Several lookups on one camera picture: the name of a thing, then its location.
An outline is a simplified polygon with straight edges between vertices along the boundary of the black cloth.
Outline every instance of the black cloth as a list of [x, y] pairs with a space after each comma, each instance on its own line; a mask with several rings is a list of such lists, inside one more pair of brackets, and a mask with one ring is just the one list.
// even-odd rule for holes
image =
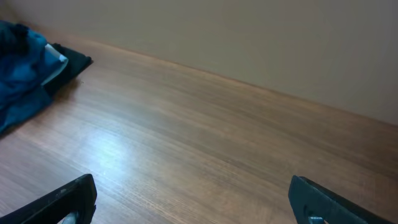
[[77, 77], [80, 72], [91, 65], [93, 61], [91, 57], [87, 57], [79, 52], [63, 47], [60, 44], [52, 44], [51, 46], [69, 59], [69, 62], [63, 71], [44, 85], [44, 90], [53, 97], [62, 86]]
[[29, 51], [29, 28], [22, 24], [0, 21], [0, 58], [10, 54], [25, 55]]

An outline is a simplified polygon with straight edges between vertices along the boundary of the wood grain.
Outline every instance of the wood grain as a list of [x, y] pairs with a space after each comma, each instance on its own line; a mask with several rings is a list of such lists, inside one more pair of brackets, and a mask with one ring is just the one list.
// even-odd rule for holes
[[51, 30], [94, 59], [0, 140], [0, 215], [84, 174], [93, 223], [295, 223], [304, 175], [398, 222], [398, 128]]

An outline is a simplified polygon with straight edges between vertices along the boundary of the fabric pile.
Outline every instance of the fabric pile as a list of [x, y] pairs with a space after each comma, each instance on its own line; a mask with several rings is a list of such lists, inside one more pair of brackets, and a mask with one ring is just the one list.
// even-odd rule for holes
[[55, 92], [91, 64], [90, 57], [53, 46], [26, 26], [0, 21], [0, 133], [51, 104]]

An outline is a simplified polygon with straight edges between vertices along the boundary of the blue cloth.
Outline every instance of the blue cloth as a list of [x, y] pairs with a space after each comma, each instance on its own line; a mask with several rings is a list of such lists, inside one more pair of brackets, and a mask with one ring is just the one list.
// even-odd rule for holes
[[27, 43], [27, 54], [0, 58], [0, 133], [52, 102], [41, 83], [62, 63], [45, 50], [47, 41], [42, 35], [29, 30]]

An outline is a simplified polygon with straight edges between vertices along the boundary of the dark blue clothing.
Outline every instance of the dark blue clothing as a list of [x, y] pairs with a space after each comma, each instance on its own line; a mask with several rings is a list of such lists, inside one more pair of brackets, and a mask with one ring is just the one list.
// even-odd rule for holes
[[0, 58], [0, 133], [21, 123], [51, 103], [41, 83], [62, 63], [45, 50], [46, 39], [28, 30], [26, 54]]

